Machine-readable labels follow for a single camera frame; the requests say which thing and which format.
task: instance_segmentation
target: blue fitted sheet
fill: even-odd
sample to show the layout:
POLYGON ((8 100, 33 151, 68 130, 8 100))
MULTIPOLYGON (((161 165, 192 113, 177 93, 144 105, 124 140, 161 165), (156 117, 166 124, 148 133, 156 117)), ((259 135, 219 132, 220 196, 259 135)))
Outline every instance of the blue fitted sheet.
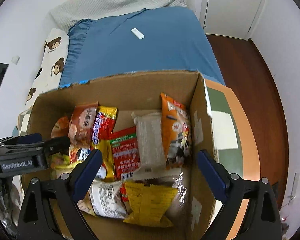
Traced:
POLYGON ((225 84, 195 14, 183 7, 142 9, 99 20, 84 19, 70 38, 59 86, 132 71, 199 70, 225 84), (145 36, 138 39, 131 29, 145 36))

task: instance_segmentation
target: brown bear face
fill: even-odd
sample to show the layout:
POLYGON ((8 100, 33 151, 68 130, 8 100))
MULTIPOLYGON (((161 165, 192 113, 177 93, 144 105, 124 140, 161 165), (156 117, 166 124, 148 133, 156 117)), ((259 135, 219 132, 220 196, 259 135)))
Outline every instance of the brown bear face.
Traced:
POLYGON ((64 61, 65 59, 64 58, 60 58, 55 64, 54 64, 54 67, 53 67, 53 73, 55 75, 58 75, 60 72, 63 71, 63 67, 64 67, 64 61))
POLYGON ((30 88, 26 102, 32 98, 32 96, 33 96, 34 92, 36 92, 36 90, 37 90, 36 88, 30 88))
POLYGON ((55 49, 60 45, 60 43, 61 43, 61 37, 58 37, 52 41, 49 41, 47 46, 49 47, 49 49, 55 49))

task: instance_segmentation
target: blue gripper pad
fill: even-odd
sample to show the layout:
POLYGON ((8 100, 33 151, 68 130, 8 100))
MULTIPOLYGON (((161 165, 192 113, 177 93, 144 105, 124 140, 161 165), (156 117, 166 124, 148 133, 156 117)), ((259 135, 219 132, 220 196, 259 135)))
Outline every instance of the blue gripper pad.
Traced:
POLYGON ((71 172, 74 179, 72 199, 75 203, 85 197, 101 165, 102 153, 99 150, 92 150, 84 162, 73 169, 71 172))
POLYGON ((226 184, 211 162, 214 162, 216 165, 218 164, 211 157, 207 157, 207 155, 210 157, 206 150, 201 150, 197 153, 198 167, 201 174, 205 177, 215 199, 224 203, 228 198, 226 195, 226 184))

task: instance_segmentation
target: silver screw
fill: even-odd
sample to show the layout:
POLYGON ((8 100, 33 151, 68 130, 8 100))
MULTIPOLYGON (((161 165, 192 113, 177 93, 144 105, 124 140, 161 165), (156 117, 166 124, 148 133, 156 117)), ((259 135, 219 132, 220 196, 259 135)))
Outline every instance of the silver screw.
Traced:
POLYGON ((231 179, 234 179, 234 180, 239 179, 239 175, 236 173, 231 173, 230 177, 231 177, 231 179))
POLYGON ((69 178, 69 173, 61 174, 60 178, 63 179, 63 180, 68 179, 69 178))
POLYGON ((38 178, 33 178, 33 179, 31 179, 31 183, 32 183, 32 184, 36 184, 38 181, 39 181, 38 178))
POLYGON ((261 179, 261 181, 262 181, 264 184, 268 184, 268 183, 269 183, 269 180, 268 180, 267 178, 265 178, 265 177, 263 177, 263 178, 261 179))

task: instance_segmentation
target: wooden floor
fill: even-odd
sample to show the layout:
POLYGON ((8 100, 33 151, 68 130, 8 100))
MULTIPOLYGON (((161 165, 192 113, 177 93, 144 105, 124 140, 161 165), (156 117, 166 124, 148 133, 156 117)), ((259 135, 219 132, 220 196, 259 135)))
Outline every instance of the wooden floor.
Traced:
POLYGON ((288 175, 288 134, 269 69, 251 40, 207 35, 226 86, 239 99, 257 144, 261 176, 278 182, 281 207, 288 175))

